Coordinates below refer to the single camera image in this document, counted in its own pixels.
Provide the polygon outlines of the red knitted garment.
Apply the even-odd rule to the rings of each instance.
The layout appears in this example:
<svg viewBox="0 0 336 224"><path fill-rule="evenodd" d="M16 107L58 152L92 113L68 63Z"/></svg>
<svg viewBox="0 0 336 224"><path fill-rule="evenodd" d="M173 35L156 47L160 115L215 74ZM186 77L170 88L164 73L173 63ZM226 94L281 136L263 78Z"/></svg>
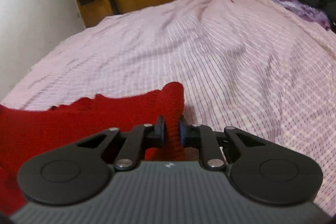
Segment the red knitted garment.
<svg viewBox="0 0 336 224"><path fill-rule="evenodd" d="M172 82L161 90L125 98L81 98L47 111L26 111L1 106L1 212L11 215L25 204L17 183L19 167L33 156L81 140L102 130L165 120L162 148L146 151L145 160L184 161L178 121L184 110L183 85Z"/></svg>

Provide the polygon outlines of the pink checked bed sheet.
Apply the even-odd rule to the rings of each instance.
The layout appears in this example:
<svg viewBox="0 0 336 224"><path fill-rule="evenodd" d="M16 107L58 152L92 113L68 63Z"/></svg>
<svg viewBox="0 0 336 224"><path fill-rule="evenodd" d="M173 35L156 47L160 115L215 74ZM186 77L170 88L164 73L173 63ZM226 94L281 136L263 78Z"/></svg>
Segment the pink checked bed sheet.
<svg viewBox="0 0 336 224"><path fill-rule="evenodd" d="M46 110L178 81L185 116L233 125L313 158L335 213L335 34L271 0L177 0L108 16L61 42L3 100Z"/></svg>

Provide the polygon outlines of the purple ruffled cloth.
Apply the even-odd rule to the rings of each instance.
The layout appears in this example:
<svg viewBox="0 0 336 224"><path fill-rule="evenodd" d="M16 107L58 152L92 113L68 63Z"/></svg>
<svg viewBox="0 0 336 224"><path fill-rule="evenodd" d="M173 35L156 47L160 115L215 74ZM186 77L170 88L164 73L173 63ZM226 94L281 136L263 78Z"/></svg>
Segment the purple ruffled cloth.
<svg viewBox="0 0 336 224"><path fill-rule="evenodd" d="M316 22L326 30L331 29L330 21L324 11L310 7L299 0L271 0L308 22Z"/></svg>

